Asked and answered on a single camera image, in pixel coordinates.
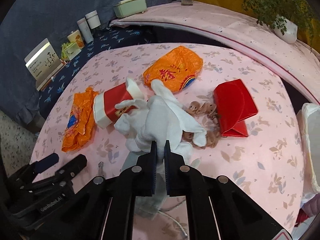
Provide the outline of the small orange plastic bag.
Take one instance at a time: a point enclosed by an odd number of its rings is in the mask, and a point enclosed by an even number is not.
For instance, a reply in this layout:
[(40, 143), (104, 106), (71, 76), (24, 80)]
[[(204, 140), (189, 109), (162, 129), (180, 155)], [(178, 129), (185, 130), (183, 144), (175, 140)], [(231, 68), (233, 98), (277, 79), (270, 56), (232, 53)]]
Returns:
[(93, 88), (87, 87), (83, 93), (75, 93), (71, 112), (62, 141), (62, 152), (82, 148), (92, 136), (95, 126), (93, 103), (98, 95)]

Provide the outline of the red paper cup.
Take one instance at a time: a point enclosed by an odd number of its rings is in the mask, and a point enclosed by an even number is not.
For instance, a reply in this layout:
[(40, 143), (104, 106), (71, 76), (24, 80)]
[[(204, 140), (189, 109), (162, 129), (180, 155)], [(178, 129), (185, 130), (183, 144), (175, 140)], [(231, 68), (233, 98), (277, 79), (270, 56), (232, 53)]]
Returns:
[(95, 123), (101, 129), (105, 129), (110, 124), (116, 122), (123, 113), (127, 113), (133, 109), (132, 106), (116, 109), (115, 105), (124, 100), (134, 99), (144, 100), (144, 94), (136, 82), (127, 77), (125, 83), (104, 91), (95, 97), (93, 102)]

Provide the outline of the beige dotted scrunchie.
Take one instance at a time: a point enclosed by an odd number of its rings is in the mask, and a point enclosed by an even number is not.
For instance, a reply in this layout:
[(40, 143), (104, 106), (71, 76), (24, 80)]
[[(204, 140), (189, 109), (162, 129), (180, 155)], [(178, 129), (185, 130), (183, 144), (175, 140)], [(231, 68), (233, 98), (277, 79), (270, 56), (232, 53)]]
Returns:
[(188, 107), (184, 107), (183, 109), (199, 121), (207, 131), (206, 145), (202, 146), (202, 148), (214, 148), (221, 138), (216, 104), (211, 101), (204, 103), (193, 101)]

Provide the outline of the white cloth glove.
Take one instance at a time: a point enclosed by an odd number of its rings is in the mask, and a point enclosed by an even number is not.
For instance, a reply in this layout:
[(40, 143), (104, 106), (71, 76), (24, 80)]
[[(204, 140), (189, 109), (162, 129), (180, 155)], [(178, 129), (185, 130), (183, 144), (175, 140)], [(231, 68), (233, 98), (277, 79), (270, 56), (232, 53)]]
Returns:
[(124, 170), (135, 165), (138, 157), (149, 153), (153, 141), (157, 144), (155, 194), (138, 197), (135, 206), (135, 213), (148, 219), (154, 219), (167, 198), (163, 164), (166, 142), (186, 162), (190, 160), (194, 145), (203, 147), (207, 143), (207, 131), (183, 109), (161, 80), (152, 80), (151, 89), (154, 96), (147, 101), (132, 99), (116, 104), (116, 109), (134, 109), (122, 114), (114, 124), (115, 129), (126, 137), (125, 145), (129, 150), (122, 166)]

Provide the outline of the red paper envelope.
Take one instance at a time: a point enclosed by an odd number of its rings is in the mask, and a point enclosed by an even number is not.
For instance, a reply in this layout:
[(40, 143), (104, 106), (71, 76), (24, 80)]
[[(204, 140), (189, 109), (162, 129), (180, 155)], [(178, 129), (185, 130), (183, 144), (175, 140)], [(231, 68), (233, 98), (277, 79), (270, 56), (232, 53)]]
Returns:
[(242, 80), (223, 82), (214, 89), (220, 133), (223, 137), (248, 137), (245, 120), (258, 109)]

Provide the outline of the large orange plastic bag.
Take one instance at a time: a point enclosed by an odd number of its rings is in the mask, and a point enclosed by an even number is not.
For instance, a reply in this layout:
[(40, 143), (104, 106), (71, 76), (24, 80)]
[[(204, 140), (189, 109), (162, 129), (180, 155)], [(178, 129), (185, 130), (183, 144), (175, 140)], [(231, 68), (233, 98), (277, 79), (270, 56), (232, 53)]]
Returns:
[(200, 74), (203, 59), (192, 50), (179, 46), (160, 57), (143, 73), (144, 85), (150, 87), (155, 79), (161, 80), (171, 92), (188, 87)]

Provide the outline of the white lined trash bin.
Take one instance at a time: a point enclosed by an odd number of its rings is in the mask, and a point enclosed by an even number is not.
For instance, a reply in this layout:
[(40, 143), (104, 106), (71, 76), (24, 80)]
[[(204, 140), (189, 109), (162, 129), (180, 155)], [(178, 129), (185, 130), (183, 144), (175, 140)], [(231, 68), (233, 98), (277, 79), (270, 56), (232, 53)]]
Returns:
[(319, 194), (319, 105), (305, 103), (297, 114), (304, 156), (304, 186), (302, 203)]

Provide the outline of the white card stand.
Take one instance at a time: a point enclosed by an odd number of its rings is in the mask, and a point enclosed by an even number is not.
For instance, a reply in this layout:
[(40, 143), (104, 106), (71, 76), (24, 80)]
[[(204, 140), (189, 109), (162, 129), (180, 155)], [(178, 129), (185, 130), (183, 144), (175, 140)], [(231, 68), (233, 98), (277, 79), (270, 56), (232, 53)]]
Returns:
[(49, 40), (45, 38), (25, 58), (25, 66), (35, 79), (36, 89), (42, 90), (49, 80), (66, 64)]

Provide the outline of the small green white box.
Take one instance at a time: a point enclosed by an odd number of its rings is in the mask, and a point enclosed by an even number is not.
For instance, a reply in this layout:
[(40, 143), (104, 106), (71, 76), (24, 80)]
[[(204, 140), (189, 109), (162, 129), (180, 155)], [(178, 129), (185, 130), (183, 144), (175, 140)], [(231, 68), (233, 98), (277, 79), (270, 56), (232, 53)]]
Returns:
[(61, 46), (61, 60), (71, 61), (81, 52), (76, 42), (63, 43)]

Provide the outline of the navy floral cloth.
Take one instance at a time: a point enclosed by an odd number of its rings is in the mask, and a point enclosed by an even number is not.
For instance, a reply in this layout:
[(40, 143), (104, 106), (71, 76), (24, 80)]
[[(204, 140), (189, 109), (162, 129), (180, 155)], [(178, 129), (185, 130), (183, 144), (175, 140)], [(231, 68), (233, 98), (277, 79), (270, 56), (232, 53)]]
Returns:
[(80, 71), (81, 68), (102, 51), (147, 44), (154, 40), (153, 33), (147, 27), (129, 26), (125, 28), (110, 27), (91, 43), (85, 45), (81, 52), (59, 71), (48, 86), (40, 93), (40, 115), (46, 119), (59, 97)]

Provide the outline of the cream orange printed box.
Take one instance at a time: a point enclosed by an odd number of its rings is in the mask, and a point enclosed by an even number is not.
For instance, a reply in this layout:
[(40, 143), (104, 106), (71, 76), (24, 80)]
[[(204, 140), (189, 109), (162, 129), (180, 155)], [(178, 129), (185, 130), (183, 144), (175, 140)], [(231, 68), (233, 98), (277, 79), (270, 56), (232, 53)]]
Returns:
[(80, 49), (84, 48), (85, 44), (83, 42), (80, 30), (72, 31), (68, 36), (67, 36), (69, 42), (71, 43), (76, 43)]

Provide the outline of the white tall bottle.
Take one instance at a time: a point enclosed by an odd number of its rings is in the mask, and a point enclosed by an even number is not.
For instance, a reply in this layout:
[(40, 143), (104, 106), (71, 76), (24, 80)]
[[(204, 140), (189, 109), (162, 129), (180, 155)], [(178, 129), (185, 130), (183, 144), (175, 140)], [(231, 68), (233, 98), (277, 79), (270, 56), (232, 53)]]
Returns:
[(91, 43), (94, 40), (94, 38), (92, 36), (91, 30), (88, 26), (86, 18), (84, 17), (84, 18), (78, 20), (77, 25), (82, 33), (83, 38), (85, 39), (85, 42)]

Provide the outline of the pale pink bench cloth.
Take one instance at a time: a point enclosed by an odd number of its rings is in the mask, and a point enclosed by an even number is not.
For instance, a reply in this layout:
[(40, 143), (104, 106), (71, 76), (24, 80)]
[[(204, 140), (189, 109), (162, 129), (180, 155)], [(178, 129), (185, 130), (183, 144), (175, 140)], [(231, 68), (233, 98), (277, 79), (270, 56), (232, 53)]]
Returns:
[(110, 24), (157, 26), (216, 40), (263, 64), (310, 102), (319, 103), (319, 53), (300, 40), (286, 43), (250, 16), (201, 2), (191, 6), (173, 2), (149, 7), (144, 13)]

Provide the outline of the white jar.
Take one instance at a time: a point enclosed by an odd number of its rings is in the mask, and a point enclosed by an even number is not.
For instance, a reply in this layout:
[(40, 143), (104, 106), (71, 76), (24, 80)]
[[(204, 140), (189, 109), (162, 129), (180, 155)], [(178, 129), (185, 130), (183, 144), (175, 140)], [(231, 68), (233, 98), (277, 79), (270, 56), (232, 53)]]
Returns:
[(85, 15), (86, 21), (91, 29), (101, 26), (100, 18), (96, 10), (89, 12)]

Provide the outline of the mint green box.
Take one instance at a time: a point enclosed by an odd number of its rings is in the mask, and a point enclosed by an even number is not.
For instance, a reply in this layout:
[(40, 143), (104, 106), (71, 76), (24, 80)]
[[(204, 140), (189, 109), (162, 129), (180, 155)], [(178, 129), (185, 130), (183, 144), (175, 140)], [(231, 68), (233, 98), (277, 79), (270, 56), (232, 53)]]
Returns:
[(114, 13), (117, 18), (125, 18), (147, 10), (146, 0), (123, 0), (116, 4)]

